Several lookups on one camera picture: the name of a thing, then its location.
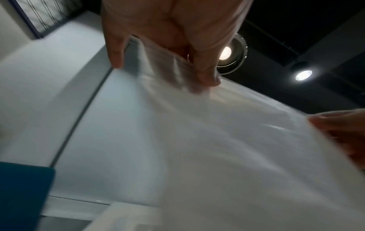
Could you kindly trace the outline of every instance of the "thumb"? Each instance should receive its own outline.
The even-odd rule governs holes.
[[[195,74],[207,86],[218,86],[221,84],[221,75],[217,71],[217,64],[223,48],[218,47],[206,51],[195,51]]]
[[[102,25],[110,63],[113,68],[121,68],[124,62],[124,47],[130,34],[120,24],[110,19],[104,9],[102,9]]]
[[[365,131],[364,110],[338,116],[313,116],[309,121],[323,130]]]

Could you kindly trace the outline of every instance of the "white wall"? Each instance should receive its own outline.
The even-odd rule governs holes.
[[[104,44],[100,16],[86,12],[0,62],[0,152]]]
[[[31,42],[33,35],[7,0],[0,1],[0,61]]]

